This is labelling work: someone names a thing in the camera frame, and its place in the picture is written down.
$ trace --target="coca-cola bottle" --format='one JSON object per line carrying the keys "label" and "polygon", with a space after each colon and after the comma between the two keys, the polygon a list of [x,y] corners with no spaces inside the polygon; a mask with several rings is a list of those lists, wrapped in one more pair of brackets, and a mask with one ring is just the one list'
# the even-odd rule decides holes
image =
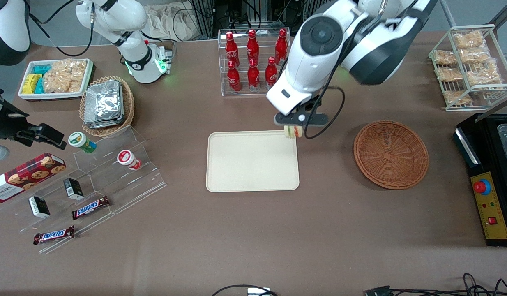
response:
{"label": "coca-cola bottle", "polygon": [[235,67],[239,67],[239,49],[233,40],[233,33],[226,32],[226,58],[235,62]]}
{"label": "coca-cola bottle", "polygon": [[235,68],[233,60],[228,61],[228,83],[230,84],[231,92],[238,94],[241,90],[241,80],[239,79],[239,71]]}
{"label": "coca-cola bottle", "polygon": [[258,92],[261,88],[259,83],[259,70],[257,69],[257,61],[250,58],[248,61],[250,67],[248,68],[248,87],[250,92]]}
{"label": "coca-cola bottle", "polygon": [[269,90],[276,84],[277,80],[277,68],[276,68],[276,58],[270,56],[268,58],[268,66],[266,66],[265,71],[265,81],[266,81],[266,89]]}
{"label": "coca-cola bottle", "polygon": [[248,30],[248,42],[246,42],[246,53],[248,60],[252,58],[259,63],[259,43],[255,38],[255,30]]}
{"label": "coca-cola bottle", "polygon": [[279,38],[276,41],[276,64],[284,62],[287,58],[288,41],[286,40],[286,29],[279,30]]}

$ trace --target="yellow control panel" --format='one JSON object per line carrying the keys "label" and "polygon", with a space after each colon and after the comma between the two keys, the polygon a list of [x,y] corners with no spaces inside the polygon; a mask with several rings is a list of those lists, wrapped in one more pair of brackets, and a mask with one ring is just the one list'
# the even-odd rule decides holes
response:
{"label": "yellow control panel", "polygon": [[490,172],[483,173],[471,178],[478,212],[485,238],[488,240],[507,239],[507,228],[504,217],[500,210],[498,196],[493,185],[493,178]]}

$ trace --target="wicker basket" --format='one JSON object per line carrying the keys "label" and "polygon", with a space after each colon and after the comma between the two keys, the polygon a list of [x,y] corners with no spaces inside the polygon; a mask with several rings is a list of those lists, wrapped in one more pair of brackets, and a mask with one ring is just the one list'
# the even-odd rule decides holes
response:
{"label": "wicker basket", "polygon": [[[84,131],[93,136],[107,137],[112,133],[115,133],[123,129],[124,127],[130,125],[131,122],[133,121],[133,116],[135,115],[135,102],[133,100],[133,93],[129,89],[129,86],[127,85],[127,82],[124,81],[124,79],[116,76],[108,76],[95,80],[92,84],[104,83],[110,79],[116,80],[120,82],[120,84],[122,84],[122,95],[124,96],[124,116],[126,117],[126,120],[124,120],[122,124],[102,127],[100,129],[90,129],[85,124],[83,124],[82,128],[84,129]],[[82,121],[84,121],[85,99],[86,94],[84,92],[82,94],[82,98],[80,99],[80,110],[78,111]]]}
{"label": "wicker basket", "polygon": [[354,157],[361,172],[387,189],[418,184],[429,168],[429,154],[419,136],[393,121],[366,125],[354,141]]}

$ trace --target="red button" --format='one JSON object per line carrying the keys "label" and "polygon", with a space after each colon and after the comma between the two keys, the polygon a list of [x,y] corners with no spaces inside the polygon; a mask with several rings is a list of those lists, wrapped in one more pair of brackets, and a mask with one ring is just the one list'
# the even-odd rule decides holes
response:
{"label": "red button", "polygon": [[485,186],[485,183],[482,181],[477,181],[473,184],[473,189],[476,193],[484,193],[487,190],[487,186]]}

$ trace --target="cookie box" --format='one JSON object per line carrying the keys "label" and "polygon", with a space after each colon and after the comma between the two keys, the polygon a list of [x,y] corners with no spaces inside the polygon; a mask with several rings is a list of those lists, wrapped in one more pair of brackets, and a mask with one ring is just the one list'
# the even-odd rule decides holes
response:
{"label": "cookie box", "polygon": [[65,162],[44,153],[0,176],[0,202],[22,193],[66,169]]}

